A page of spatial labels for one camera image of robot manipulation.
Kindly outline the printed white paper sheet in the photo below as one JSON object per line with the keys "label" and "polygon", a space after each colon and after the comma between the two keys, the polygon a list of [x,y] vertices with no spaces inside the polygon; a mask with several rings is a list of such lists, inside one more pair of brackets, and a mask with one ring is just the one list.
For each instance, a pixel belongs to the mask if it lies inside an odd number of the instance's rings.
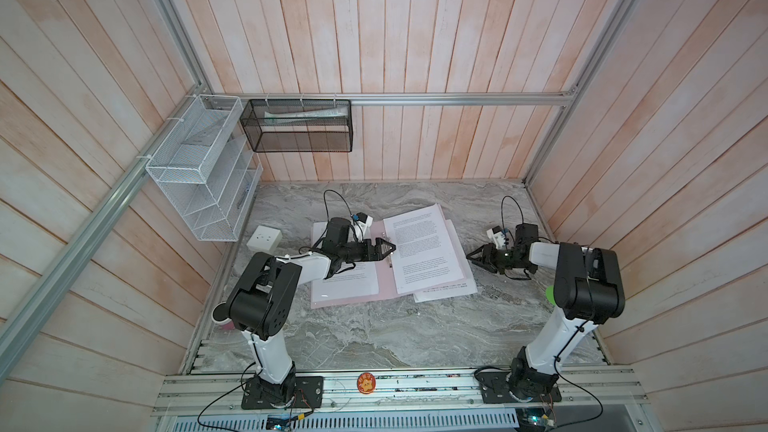
{"label": "printed white paper sheet", "polygon": [[421,292],[464,277],[438,204],[383,220],[394,281],[400,295]]}

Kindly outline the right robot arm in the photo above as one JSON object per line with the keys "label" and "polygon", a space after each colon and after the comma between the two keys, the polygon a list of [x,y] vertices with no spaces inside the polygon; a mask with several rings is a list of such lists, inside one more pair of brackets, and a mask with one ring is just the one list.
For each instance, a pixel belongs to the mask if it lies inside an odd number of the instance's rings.
{"label": "right robot arm", "polygon": [[502,275],[520,269],[529,279],[540,268],[554,272],[548,293],[554,310],[507,368],[484,366],[474,377],[486,404],[530,402],[559,396],[559,367],[580,341],[606,321],[619,317],[625,294],[617,254],[608,249],[552,242],[538,226],[523,222],[513,234],[503,227],[487,231],[490,242],[466,255],[473,265]]}

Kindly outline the pink file folder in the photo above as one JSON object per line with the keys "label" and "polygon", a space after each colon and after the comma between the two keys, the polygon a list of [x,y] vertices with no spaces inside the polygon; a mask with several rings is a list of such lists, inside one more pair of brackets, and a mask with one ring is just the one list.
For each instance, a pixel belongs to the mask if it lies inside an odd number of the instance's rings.
{"label": "pink file folder", "polygon": [[[387,240],[387,237],[386,237],[386,234],[385,234],[385,231],[384,231],[383,220],[381,220],[379,222],[373,223],[372,231],[370,232],[371,237],[373,239],[375,239],[377,237],[382,237],[382,238]],[[448,226],[448,221],[447,220],[446,220],[446,224],[447,224],[447,227],[448,227],[448,230],[449,230],[449,234],[451,236],[451,240],[453,242],[453,246],[455,248],[455,241],[453,240],[453,236],[455,235],[455,231]],[[365,301],[365,302],[379,301],[379,300],[389,300],[389,299],[398,298],[398,297],[401,297],[401,296],[404,296],[404,295],[414,294],[414,293],[411,293],[411,294],[400,295],[397,292],[397,289],[396,289],[396,286],[395,286],[395,281],[394,281],[394,274],[393,274],[393,269],[392,269],[392,263],[391,263],[390,256],[389,256],[388,259],[385,259],[385,260],[382,260],[382,261],[378,261],[378,262],[363,262],[363,263],[374,263],[376,265],[377,276],[378,276],[378,283],[379,283],[379,287],[380,287],[380,292],[376,296],[374,296],[371,300],[368,300],[368,301]],[[423,290],[421,292],[415,292],[415,293],[420,294],[422,292],[425,292],[425,291],[428,291],[428,290],[432,290],[432,289],[436,289],[438,287],[433,287],[431,289],[426,289],[426,290]]]}

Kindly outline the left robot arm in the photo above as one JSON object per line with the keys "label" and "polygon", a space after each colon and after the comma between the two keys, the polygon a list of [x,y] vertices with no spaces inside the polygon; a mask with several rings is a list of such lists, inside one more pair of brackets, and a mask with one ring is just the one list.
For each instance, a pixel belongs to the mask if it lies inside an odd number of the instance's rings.
{"label": "left robot arm", "polygon": [[300,285],[330,279],[359,263],[380,262],[397,250],[382,237],[366,238],[371,224],[370,217],[363,222],[334,217],[303,253],[254,253],[227,300],[215,307],[214,322],[229,322],[241,332],[257,366],[254,377],[243,386],[245,409],[285,408],[300,393],[312,396],[296,382],[295,362],[282,328]]}

